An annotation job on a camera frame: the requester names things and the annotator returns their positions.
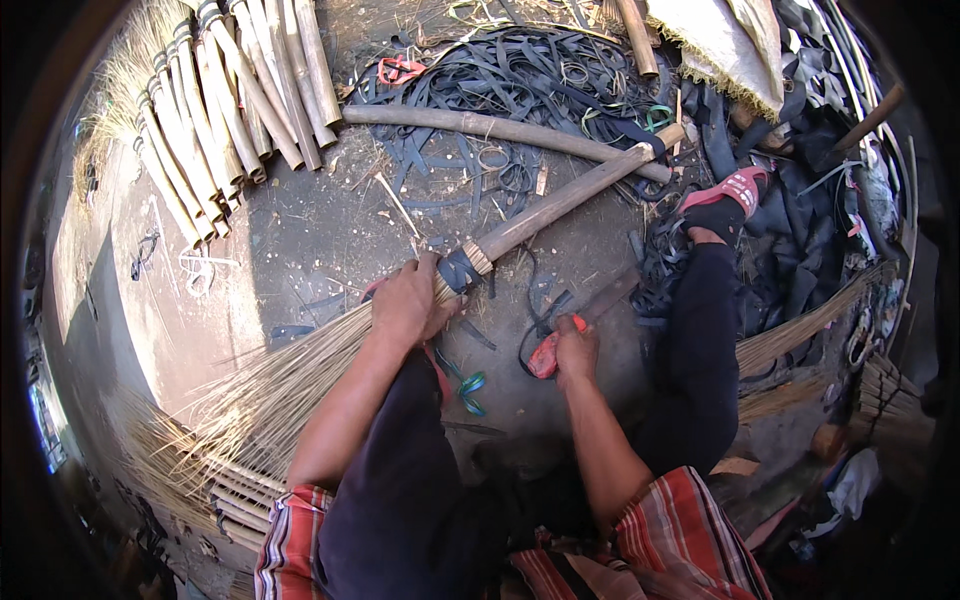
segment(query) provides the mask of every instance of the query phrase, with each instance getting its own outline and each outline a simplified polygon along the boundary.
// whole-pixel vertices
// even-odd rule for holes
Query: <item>concrete floor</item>
[[[569,22],[564,10],[552,5],[516,3],[530,18]],[[548,12],[540,6],[550,7]],[[495,3],[489,10],[502,14]],[[334,80],[346,84],[369,59],[385,49],[385,40],[401,26],[424,34],[459,36],[470,27],[445,15],[438,0],[387,4],[379,0],[325,3],[319,10],[321,28],[328,36]],[[461,17],[465,11],[460,10]],[[68,201],[72,145],[64,132],[59,175],[54,189],[54,212],[48,234],[48,276],[44,297],[42,335],[58,381],[64,412],[84,448],[87,467],[106,484],[107,501],[118,518],[128,523],[135,515],[123,506],[108,482],[122,475],[114,461],[118,444],[109,427],[111,403],[123,390],[153,398],[165,410],[190,423],[191,390],[243,367],[245,353],[264,344],[271,347],[275,327],[322,324],[334,317],[339,305],[313,312],[304,304],[346,293],[345,307],[360,298],[360,290],[400,266],[415,252],[427,250],[423,241],[411,246],[408,227],[390,204],[379,183],[364,177],[382,169],[392,174],[365,128],[340,131],[340,141],[324,152],[325,167],[317,172],[292,173],[279,157],[268,161],[265,184],[245,190],[243,207],[231,217],[232,234],[211,245],[212,256],[230,258],[239,267],[218,266],[209,293],[190,296],[179,265],[179,234],[161,206],[149,177],[138,176],[138,164],[129,149],[116,148],[92,210]],[[444,155],[449,138],[428,145],[428,154]],[[546,191],[556,190],[583,174],[590,165],[556,153],[544,153],[548,170]],[[468,190],[465,176],[440,170],[430,178],[412,174],[401,198],[451,198]],[[159,215],[163,230],[152,268],[140,281],[130,278],[132,255],[146,230]],[[415,216],[415,224],[429,238],[446,242],[433,248],[448,252],[489,231],[500,217],[489,199],[479,217],[470,219],[468,207],[444,208],[436,217]],[[530,248],[540,261],[540,306],[545,307],[564,289],[576,307],[617,277],[633,261],[626,232],[643,221],[640,211],[605,192],[558,223],[542,231]],[[444,420],[479,424],[503,431],[510,438],[534,435],[568,436],[569,425],[555,385],[524,374],[516,363],[517,345],[530,323],[523,297],[527,293],[530,261],[516,251],[497,262],[496,298],[484,285],[470,292],[465,317],[496,344],[491,350],[469,337],[456,323],[444,333],[442,349],[466,374],[483,371],[487,385],[474,394],[487,410],[484,418],[452,403]],[[598,324],[602,339],[598,378],[614,411],[634,422],[651,399],[645,357],[652,347],[649,331],[633,325],[625,302],[610,310]],[[745,495],[783,472],[801,458],[816,427],[827,418],[826,404],[811,401],[741,428],[738,439],[748,444],[762,467],[738,484]],[[469,454],[487,436],[465,429],[448,430],[468,481],[477,473]],[[163,511],[157,511],[166,518]],[[182,537],[183,546],[171,546],[171,566],[181,575],[199,579],[211,597],[223,595],[229,573],[204,557],[195,540]],[[252,553],[211,539],[223,564],[252,568]]]

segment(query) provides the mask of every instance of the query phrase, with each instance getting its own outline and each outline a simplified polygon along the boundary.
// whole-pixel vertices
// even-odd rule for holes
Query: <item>bamboo stick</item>
[[[317,26],[317,14],[314,12],[313,0],[295,0],[297,22],[300,25],[300,38],[303,41],[303,51],[306,63],[310,69],[310,81],[317,94],[320,112],[324,125],[331,125],[341,120],[340,106],[337,102],[337,92],[330,80],[330,68],[326,62],[324,43],[320,39],[320,28]]]
[[[634,61],[640,77],[659,74],[654,49],[650,47],[650,37],[647,36],[640,10],[636,7],[636,0],[616,0],[616,5],[620,9],[623,25],[630,37],[630,45],[634,49]]]
[[[300,141],[300,152],[306,161],[306,168],[310,171],[316,171],[323,166],[323,164],[320,162],[320,155],[313,141],[310,122],[307,120],[306,111],[300,99],[300,92],[297,90],[297,82],[294,79],[293,70],[290,67],[290,59],[283,33],[283,8],[279,0],[267,0],[263,8],[267,13],[267,26],[270,28],[270,39],[274,43],[276,70],[280,76],[280,90],[287,101],[288,109],[290,109],[290,120],[294,124],[294,131],[297,132],[297,140]]]
[[[230,519],[240,523],[241,525],[246,525],[255,531],[266,534],[270,531],[270,522],[266,521],[256,515],[250,515],[244,511],[236,508],[229,502],[225,502],[222,499],[217,499],[213,506],[216,507],[218,511],[228,516]]]
[[[203,43],[197,40],[194,44],[194,49],[197,58],[197,72],[200,76],[201,87],[203,88],[206,116],[210,123],[210,133],[213,135],[213,141],[216,146],[224,149],[227,172],[231,175],[230,183],[236,185],[243,182],[243,162],[240,161],[240,155],[237,154],[236,146],[233,144],[233,138],[230,137],[230,130],[227,127],[224,114],[220,111],[220,102],[217,100],[216,93],[213,89],[213,82],[210,80],[210,69],[206,65],[206,52],[203,48]]]
[[[440,108],[349,106],[344,107],[344,122],[349,125],[383,124],[412,125],[432,127],[451,132],[470,133],[532,146],[556,150],[598,162],[614,160],[623,156],[607,144],[595,142],[578,135],[558,132],[539,125],[519,123],[510,119],[500,119],[469,111],[443,110]],[[636,169],[636,173],[659,183],[670,181],[669,167],[657,163],[647,163]]]
[[[264,58],[264,50],[261,46],[261,41],[257,37],[257,28],[253,25],[247,3],[243,2],[243,0],[233,0],[233,2],[228,3],[228,7],[236,17],[237,25],[243,33],[244,43],[241,49],[253,65],[253,71],[257,79],[263,84],[263,92],[267,95],[270,105],[276,111],[277,117],[283,121],[283,126],[290,134],[290,137],[297,139],[297,134],[294,132],[294,125],[290,122],[290,115],[287,113],[287,107],[283,103],[283,96],[277,87],[278,83],[276,82],[276,78],[272,75],[270,66],[267,64],[266,58]]]
[[[174,156],[180,161],[186,178],[190,181],[190,187],[200,201],[200,206],[204,208],[204,213],[210,221],[215,221],[223,215],[223,211],[215,202],[220,196],[220,190],[210,176],[196,135],[191,135],[183,126],[183,120],[174,102],[173,84],[165,52],[156,54],[154,67],[156,74],[147,82],[147,89],[154,101],[160,126],[167,139],[171,140]]]
[[[283,124],[276,116],[273,107],[270,106],[270,101],[264,95],[263,88],[260,87],[247,61],[240,56],[240,50],[224,28],[223,17],[220,15],[220,9],[217,8],[216,3],[204,4],[204,13],[200,14],[200,19],[216,38],[217,44],[224,49],[227,62],[237,72],[237,77],[243,82],[247,92],[251,95],[257,112],[267,126],[267,131],[276,140],[280,153],[283,154],[287,164],[293,170],[299,169],[303,164],[303,156],[293,139],[284,130]]]
[[[240,46],[240,51],[244,53],[248,59],[251,56],[251,49],[249,44],[248,36],[243,33],[241,28],[237,34],[237,45]],[[253,148],[256,150],[257,156],[259,156],[261,161],[266,160],[274,154],[274,142],[270,139],[270,134],[267,133],[267,128],[263,126],[263,121],[260,119],[260,115],[256,113],[256,108],[253,107],[253,102],[250,100],[250,96],[247,94],[247,90],[244,86],[240,85],[240,100],[243,103],[243,117],[244,122],[247,123],[247,131],[250,132],[250,139],[253,142]]]
[[[180,200],[190,214],[190,218],[197,219],[204,214],[204,208],[200,206],[197,197],[193,195],[193,189],[191,189],[190,185],[186,182],[186,179],[180,172],[180,167],[170,153],[170,148],[167,146],[167,142],[160,132],[160,126],[150,106],[150,97],[147,95],[147,92],[140,94],[137,103],[140,108],[139,119],[143,120],[143,127],[150,133],[150,138],[153,141],[156,154],[160,157],[160,164],[163,165],[163,170],[166,172],[167,177],[170,178],[174,189],[177,190],[177,195],[180,196]],[[199,227],[197,227],[197,232],[201,237],[204,237]]]
[[[160,164],[160,157],[156,155],[156,150],[154,149],[153,142],[150,141],[149,134],[144,131],[144,135],[146,138],[143,136],[137,137],[136,141],[133,142],[133,150],[140,155],[143,164],[147,167],[150,179],[154,181],[156,189],[160,191],[160,198],[163,199],[167,210],[170,211],[171,216],[173,216],[174,223],[177,224],[180,233],[186,238],[187,245],[196,250],[200,247],[203,240],[197,232],[197,228],[194,227],[193,221],[190,220],[190,215],[187,214],[183,203],[180,202],[176,190],[174,190],[170,180],[163,172],[163,165]]]
[[[218,144],[210,127],[210,120],[206,114],[206,107],[200,96],[200,87],[197,83],[197,72],[193,62],[193,36],[190,33],[190,23],[183,21],[175,31],[180,57],[180,77],[182,79],[184,102],[193,121],[201,148],[206,155],[207,164],[213,174],[214,181],[228,201],[240,193],[238,183],[243,181],[243,170],[240,158],[232,145]]]
[[[197,60],[203,58],[206,62],[213,95],[220,107],[220,113],[227,122],[227,129],[240,156],[240,162],[243,163],[247,177],[254,181],[262,180],[265,177],[263,164],[257,157],[250,136],[247,134],[247,127],[240,118],[240,110],[233,103],[233,94],[228,88],[227,75],[224,73],[224,66],[220,63],[217,42],[209,32],[203,33],[203,42],[202,45],[197,46]]]
[[[317,136],[317,143],[320,144],[321,148],[324,148],[336,142],[337,136],[327,128],[324,117],[321,115],[317,94],[310,81],[310,73],[306,68],[306,56],[303,54],[300,33],[297,31],[297,16],[294,14],[293,0],[283,0],[281,6],[283,8],[284,35],[286,36],[290,66],[293,69],[294,78],[297,80],[297,88],[300,90],[300,98],[303,100],[303,108],[310,120],[310,127],[314,135]]]

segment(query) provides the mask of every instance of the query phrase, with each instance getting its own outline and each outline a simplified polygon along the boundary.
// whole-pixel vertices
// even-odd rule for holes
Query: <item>leg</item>
[[[338,599],[466,597],[484,583],[479,567],[502,560],[499,505],[460,480],[423,351],[397,375],[319,537],[317,579]]]
[[[657,476],[692,466],[702,477],[723,458],[738,425],[733,252],[698,244],[674,297],[667,352],[681,397],[656,403],[633,447]]]

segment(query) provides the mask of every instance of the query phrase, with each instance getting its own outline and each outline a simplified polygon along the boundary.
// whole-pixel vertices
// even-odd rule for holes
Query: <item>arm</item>
[[[593,327],[580,333],[569,315],[562,315],[557,326],[557,386],[566,400],[587,500],[600,533],[606,535],[628,502],[654,481],[654,475],[630,447],[597,388]]]
[[[434,301],[438,259],[428,252],[419,263],[408,261],[376,289],[370,335],[303,427],[287,471],[289,489],[311,484],[333,490],[339,485],[407,354],[436,335],[463,304]]]

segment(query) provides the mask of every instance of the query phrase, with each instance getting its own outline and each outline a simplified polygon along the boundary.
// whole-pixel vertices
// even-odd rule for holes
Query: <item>orange knife handle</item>
[[[580,315],[573,314],[573,323],[577,330],[583,333],[587,330],[587,322]],[[557,372],[557,344],[560,342],[560,332],[554,331],[540,342],[534,353],[527,361],[527,369],[537,378],[546,379]]]

